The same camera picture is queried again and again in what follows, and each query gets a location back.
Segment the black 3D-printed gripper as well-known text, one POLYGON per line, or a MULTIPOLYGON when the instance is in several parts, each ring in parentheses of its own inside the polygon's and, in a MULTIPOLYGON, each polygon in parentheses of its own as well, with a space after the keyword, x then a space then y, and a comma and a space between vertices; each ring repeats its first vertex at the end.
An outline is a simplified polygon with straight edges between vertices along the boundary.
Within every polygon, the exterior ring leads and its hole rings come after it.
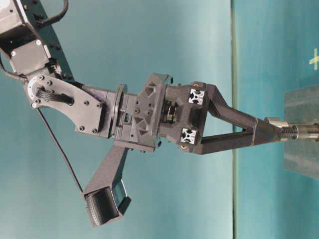
POLYGON ((111 126, 116 146, 154 151, 165 138, 192 151, 202 138, 207 97, 214 117, 245 129, 266 126, 264 120, 229 107, 215 85, 173 86, 172 80, 170 75, 153 73, 137 95, 127 93, 126 85, 118 87, 111 126))

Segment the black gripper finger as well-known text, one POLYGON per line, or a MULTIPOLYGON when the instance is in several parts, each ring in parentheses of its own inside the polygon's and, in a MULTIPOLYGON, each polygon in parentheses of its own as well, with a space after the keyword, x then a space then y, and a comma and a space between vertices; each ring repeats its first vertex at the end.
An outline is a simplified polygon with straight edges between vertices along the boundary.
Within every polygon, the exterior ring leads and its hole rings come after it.
POLYGON ((209 154, 229 149, 280 141, 282 129, 269 123, 258 123, 245 131, 206 136, 196 146, 197 154, 209 154))

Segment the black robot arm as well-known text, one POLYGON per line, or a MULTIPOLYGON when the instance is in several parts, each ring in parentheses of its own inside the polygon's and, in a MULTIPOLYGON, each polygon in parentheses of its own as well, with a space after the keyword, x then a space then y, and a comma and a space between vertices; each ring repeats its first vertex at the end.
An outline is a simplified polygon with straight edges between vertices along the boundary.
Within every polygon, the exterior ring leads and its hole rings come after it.
POLYGON ((50 107, 68 116, 78 132, 112 138, 123 148, 153 152, 159 138, 183 150, 208 154, 279 141, 281 128, 227 105, 215 85, 173 86, 167 74, 150 75, 138 94, 82 85, 72 76, 52 28, 69 2, 46 17, 38 0, 0 3, 0 51, 21 81, 32 107, 50 107))

